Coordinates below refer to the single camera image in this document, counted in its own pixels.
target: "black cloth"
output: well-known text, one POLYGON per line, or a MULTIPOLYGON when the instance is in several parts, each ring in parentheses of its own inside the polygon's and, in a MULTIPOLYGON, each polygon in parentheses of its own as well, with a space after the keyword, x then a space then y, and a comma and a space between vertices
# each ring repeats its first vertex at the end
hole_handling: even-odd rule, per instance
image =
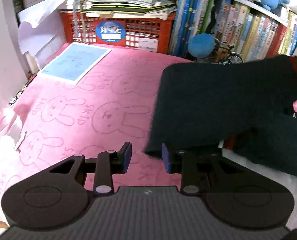
POLYGON ((297 116, 258 113, 252 129, 237 138, 234 152, 256 164, 297 176, 297 116))
POLYGON ((183 63, 162 74, 145 152, 161 145, 187 149, 213 145, 249 130, 265 111, 293 114, 297 74, 289 57, 235 65, 183 63))

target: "bookshelf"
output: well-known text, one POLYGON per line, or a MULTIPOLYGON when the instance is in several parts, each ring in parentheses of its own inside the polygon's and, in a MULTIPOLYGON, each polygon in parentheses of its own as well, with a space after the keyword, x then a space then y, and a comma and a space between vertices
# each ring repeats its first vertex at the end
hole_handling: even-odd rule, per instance
POLYGON ((267 16, 269 16, 270 18, 272 18, 273 20, 276 20, 277 22, 279 22, 280 24, 283 24, 284 26, 288 26, 288 23, 286 21, 283 21, 280 17, 278 17, 277 15, 273 14, 272 12, 264 9, 263 7, 255 4, 255 3, 252 3, 251 1, 248 1, 248 0, 234 0, 236 2, 239 2, 239 3, 242 3, 248 7, 251 7, 267 16))

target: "red crate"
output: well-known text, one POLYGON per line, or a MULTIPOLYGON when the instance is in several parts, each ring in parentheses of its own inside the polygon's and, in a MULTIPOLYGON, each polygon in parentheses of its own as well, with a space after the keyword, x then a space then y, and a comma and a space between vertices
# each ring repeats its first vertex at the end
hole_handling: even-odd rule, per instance
MULTIPOLYGON (((61 13, 64 32, 67 42, 82 42, 83 36, 81 14, 78 17, 79 37, 75 38, 73 13, 61 13)), ((139 38, 150 38, 158 40, 157 52, 166 54, 170 42, 170 35, 175 13, 171 13, 166 21, 155 18, 91 18, 83 15, 85 22, 86 42, 89 44, 104 43, 127 48, 138 49, 139 38), (116 43, 106 43, 100 39, 96 41, 95 28, 103 21, 115 21, 121 23, 125 28, 125 39, 116 43)))

